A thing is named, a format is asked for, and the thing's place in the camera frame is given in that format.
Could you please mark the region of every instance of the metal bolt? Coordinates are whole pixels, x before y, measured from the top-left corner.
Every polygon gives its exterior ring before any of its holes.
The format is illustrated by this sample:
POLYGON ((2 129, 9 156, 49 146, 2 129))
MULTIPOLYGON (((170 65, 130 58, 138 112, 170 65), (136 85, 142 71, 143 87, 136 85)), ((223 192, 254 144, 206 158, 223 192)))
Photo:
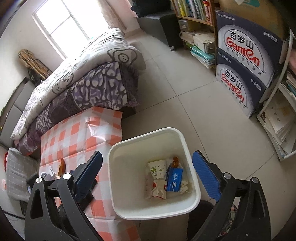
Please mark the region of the metal bolt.
POLYGON ((230 173, 224 173, 224 177, 226 178, 226 179, 230 179, 232 176, 231 176, 231 174, 230 173))
POLYGON ((63 175, 63 178, 64 179, 69 179, 71 177, 71 174, 70 173, 65 173, 64 175, 63 175))
POLYGON ((36 179, 36 182, 37 182, 37 183, 42 182, 42 177, 37 178, 37 179, 36 179))
POLYGON ((254 177, 254 178, 252 178, 252 182, 254 182, 254 183, 258 183, 259 180, 258 180, 258 178, 254 177))

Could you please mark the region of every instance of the orange and white tablecloth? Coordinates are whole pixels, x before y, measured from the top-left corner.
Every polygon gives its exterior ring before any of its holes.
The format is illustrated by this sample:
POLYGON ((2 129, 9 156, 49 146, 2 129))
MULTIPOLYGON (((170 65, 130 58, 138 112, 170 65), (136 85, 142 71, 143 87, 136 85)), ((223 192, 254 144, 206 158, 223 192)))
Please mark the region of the orange and white tablecloth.
POLYGON ((48 173, 49 166, 58 173, 61 158, 70 172, 86 163, 94 151, 101 152, 103 166, 92 192, 95 200, 85 214, 105 241, 140 241, 134 222, 118 217, 111 203, 107 156, 122 139, 121 116, 119 111, 92 107, 55 125, 41 137, 40 173, 48 173))

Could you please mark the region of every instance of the blue gripper pad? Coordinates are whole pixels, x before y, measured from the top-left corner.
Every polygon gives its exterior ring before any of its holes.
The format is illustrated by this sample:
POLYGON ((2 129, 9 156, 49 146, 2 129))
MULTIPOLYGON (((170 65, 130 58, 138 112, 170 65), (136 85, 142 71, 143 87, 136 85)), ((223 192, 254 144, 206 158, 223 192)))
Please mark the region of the blue gripper pad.
POLYGON ((81 200, 85 198, 86 195, 89 193, 94 179, 96 178, 103 165, 102 154, 96 151, 85 165, 87 166, 84 168, 83 171, 81 171, 75 184, 76 200, 81 200))
POLYGON ((192 155, 192 163, 207 193, 218 202, 221 198, 220 182, 207 165, 207 160, 196 151, 192 155))

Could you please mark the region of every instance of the window pane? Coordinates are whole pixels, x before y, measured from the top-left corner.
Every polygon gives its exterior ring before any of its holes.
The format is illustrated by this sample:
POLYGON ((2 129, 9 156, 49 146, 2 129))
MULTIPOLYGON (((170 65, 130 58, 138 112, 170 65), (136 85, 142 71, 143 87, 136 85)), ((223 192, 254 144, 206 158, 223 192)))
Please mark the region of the window pane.
POLYGON ((64 0, 67 8, 90 39, 101 35, 109 29, 97 1, 64 0))
POLYGON ((48 0, 36 15, 50 34, 70 16, 61 0, 48 0))
POLYGON ((79 53, 88 43, 87 38, 78 28, 72 18, 66 20, 53 33, 52 38, 67 55, 67 57, 79 53))

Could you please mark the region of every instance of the trash can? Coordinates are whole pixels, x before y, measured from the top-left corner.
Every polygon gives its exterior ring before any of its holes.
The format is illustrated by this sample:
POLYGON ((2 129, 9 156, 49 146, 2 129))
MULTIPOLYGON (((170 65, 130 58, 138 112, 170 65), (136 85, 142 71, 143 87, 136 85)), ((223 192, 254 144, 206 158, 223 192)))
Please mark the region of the trash can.
POLYGON ((163 128, 115 144, 108 154, 111 200, 124 219, 167 218, 189 213, 200 202, 200 187, 183 134, 163 128), (155 160, 179 157, 188 192, 167 192, 166 199, 145 198, 145 168, 155 160))

